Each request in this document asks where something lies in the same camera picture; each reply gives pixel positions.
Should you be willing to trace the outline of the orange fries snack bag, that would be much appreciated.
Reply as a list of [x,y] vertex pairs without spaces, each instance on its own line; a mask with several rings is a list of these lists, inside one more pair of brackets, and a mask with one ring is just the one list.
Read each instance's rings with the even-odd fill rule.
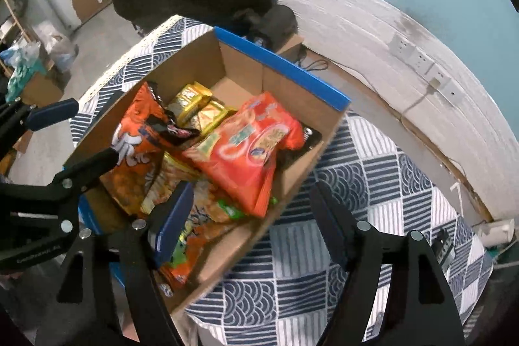
[[196,182],[200,173],[183,161],[165,153],[160,170],[141,205],[141,212],[151,214],[155,206],[163,204],[180,182]]

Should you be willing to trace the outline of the silver black snack pack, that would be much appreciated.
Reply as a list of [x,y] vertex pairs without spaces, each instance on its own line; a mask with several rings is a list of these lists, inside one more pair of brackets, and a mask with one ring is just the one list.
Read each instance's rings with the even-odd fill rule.
[[302,156],[309,153],[322,140],[322,134],[315,128],[302,124],[304,131],[304,145],[300,149],[283,149],[277,154],[276,167],[278,170],[286,170]]

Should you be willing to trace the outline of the blue cardboard box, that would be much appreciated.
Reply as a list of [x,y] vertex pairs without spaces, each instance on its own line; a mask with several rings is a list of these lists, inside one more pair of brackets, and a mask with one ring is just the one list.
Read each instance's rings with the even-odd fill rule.
[[217,98],[233,107],[268,91],[293,117],[323,135],[316,148],[275,173],[272,194],[277,202],[268,208],[265,218],[248,219],[205,250],[194,281],[166,300],[167,309],[175,314],[209,292],[282,214],[334,137],[349,100],[290,61],[220,28],[189,43],[145,78],[157,84],[164,101],[192,81],[212,89]]

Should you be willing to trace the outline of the red snack bag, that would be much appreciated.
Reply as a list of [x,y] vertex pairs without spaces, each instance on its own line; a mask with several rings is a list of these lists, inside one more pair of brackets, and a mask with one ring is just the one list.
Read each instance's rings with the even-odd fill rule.
[[245,102],[183,155],[242,211],[266,216],[277,153],[303,145],[302,124],[265,91]]

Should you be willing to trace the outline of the long yellow cracker pack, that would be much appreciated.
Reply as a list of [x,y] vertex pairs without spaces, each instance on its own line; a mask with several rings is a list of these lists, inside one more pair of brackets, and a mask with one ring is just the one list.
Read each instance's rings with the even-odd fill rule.
[[167,110],[174,115],[176,125],[185,126],[212,98],[213,92],[209,88],[200,82],[191,82],[168,103]]

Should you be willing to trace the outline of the orange green snack bag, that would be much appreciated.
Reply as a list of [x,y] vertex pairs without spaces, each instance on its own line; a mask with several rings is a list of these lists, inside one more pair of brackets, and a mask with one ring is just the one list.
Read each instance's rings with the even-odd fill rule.
[[193,207],[172,257],[159,270],[172,289],[182,288],[187,283],[203,249],[210,242],[230,232],[241,221],[217,223],[212,220],[209,204],[220,198],[234,206],[228,196],[208,179],[200,179],[194,184]]

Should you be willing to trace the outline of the navy white patterned tablecloth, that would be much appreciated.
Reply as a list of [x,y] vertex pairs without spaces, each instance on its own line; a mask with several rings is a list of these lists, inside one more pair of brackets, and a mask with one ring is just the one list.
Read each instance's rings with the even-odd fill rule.
[[323,183],[310,189],[310,208],[326,248],[351,275],[321,337],[323,345],[360,343],[385,264],[394,265],[397,276],[390,285],[390,303],[375,344],[465,344],[455,299],[421,233],[378,232],[371,224],[357,221]]

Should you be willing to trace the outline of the large orange snack bag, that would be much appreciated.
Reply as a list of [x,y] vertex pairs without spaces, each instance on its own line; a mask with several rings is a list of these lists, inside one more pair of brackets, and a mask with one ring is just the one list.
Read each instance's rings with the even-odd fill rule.
[[142,213],[142,201],[151,187],[165,152],[200,135],[177,125],[174,114],[163,107],[156,85],[145,82],[112,136],[117,165],[100,180],[116,204],[128,215]]

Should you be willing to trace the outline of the black bag on floor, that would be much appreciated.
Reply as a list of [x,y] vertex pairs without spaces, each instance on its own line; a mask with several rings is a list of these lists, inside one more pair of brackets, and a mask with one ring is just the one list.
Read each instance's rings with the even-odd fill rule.
[[276,52],[296,33],[296,14],[286,5],[277,4],[263,16],[252,9],[235,13],[232,23],[238,32],[257,46]]

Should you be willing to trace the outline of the white wall socket strip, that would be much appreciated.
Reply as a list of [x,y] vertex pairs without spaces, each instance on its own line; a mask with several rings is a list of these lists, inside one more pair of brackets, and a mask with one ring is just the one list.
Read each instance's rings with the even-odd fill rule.
[[390,52],[410,67],[429,86],[438,91],[452,106],[459,106],[465,98],[461,86],[446,69],[428,54],[395,32],[389,43]]

